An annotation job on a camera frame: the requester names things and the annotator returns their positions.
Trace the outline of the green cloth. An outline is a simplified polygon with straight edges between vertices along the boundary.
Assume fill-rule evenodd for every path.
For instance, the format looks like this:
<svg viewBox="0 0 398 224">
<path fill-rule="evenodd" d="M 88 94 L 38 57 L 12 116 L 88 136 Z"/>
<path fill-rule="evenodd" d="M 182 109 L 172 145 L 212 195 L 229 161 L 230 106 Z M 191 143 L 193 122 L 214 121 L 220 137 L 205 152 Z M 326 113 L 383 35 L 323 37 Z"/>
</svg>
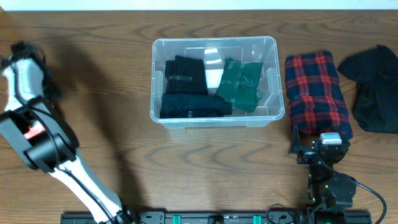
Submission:
<svg viewBox="0 0 398 224">
<path fill-rule="evenodd" d="M 262 62 L 241 63 L 230 58 L 226 59 L 216 96 L 236 109 L 252 113 L 262 99 L 259 89 Z"/>
</svg>

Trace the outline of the dark navy cloth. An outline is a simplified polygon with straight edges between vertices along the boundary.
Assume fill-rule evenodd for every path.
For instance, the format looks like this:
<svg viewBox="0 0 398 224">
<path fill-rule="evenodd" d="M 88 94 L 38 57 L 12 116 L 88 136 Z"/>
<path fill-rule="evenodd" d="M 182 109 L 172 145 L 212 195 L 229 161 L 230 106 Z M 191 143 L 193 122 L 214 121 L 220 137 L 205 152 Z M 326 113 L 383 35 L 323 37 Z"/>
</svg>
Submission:
<svg viewBox="0 0 398 224">
<path fill-rule="evenodd" d="M 217 96 L 166 93 L 162 96 L 160 118 L 215 118 L 232 113 L 232 104 Z"/>
</svg>

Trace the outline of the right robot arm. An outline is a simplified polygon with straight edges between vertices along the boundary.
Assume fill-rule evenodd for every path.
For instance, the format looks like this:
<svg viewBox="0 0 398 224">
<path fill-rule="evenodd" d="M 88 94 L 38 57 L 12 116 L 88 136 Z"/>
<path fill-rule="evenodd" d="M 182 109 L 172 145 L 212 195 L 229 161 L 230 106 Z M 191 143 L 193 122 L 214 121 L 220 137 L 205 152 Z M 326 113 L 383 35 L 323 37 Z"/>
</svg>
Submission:
<svg viewBox="0 0 398 224">
<path fill-rule="evenodd" d="M 309 169 L 307 194 L 312 204 L 297 215 L 298 223 L 346 223 L 345 209 L 353 206 L 356 185 L 353 178 L 334 170 L 350 143 L 333 128 L 322 133 L 311 146 L 303 146 L 295 125 L 289 152 L 297 156 L 297 163 Z"/>
</svg>

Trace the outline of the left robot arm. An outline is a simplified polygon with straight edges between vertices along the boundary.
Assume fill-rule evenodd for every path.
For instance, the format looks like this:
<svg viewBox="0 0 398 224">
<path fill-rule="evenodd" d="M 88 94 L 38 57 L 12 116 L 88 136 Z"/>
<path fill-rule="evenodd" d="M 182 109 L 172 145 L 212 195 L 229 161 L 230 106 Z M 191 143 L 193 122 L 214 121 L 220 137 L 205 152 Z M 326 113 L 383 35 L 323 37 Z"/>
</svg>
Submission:
<svg viewBox="0 0 398 224">
<path fill-rule="evenodd" d="M 11 55 L 1 59 L 1 75 L 8 86 L 1 135 L 22 161 L 66 185 L 96 223 L 139 223 L 84 161 L 76 134 L 55 107 L 60 90 L 43 51 L 26 42 L 11 45 Z"/>
</svg>

